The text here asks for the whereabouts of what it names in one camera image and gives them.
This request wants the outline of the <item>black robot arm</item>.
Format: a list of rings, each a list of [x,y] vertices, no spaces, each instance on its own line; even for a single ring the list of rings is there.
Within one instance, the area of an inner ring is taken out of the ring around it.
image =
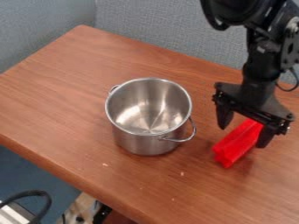
[[[214,84],[217,125],[224,129],[234,113],[250,118],[262,125],[256,147],[264,148],[294,120],[274,91],[280,75],[299,64],[299,4],[293,0],[200,0],[200,6],[214,30],[246,29],[242,81]]]

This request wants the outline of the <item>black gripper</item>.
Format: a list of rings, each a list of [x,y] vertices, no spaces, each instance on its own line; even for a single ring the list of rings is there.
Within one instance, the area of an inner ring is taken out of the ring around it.
[[[276,81],[281,74],[277,66],[245,64],[240,84],[216,82],[212,100],[216,105],[217,125],[224,130],[240,113],[264,125],[256,147],[265,148],[274,135],[284,135],[294,115],[276,98]]]

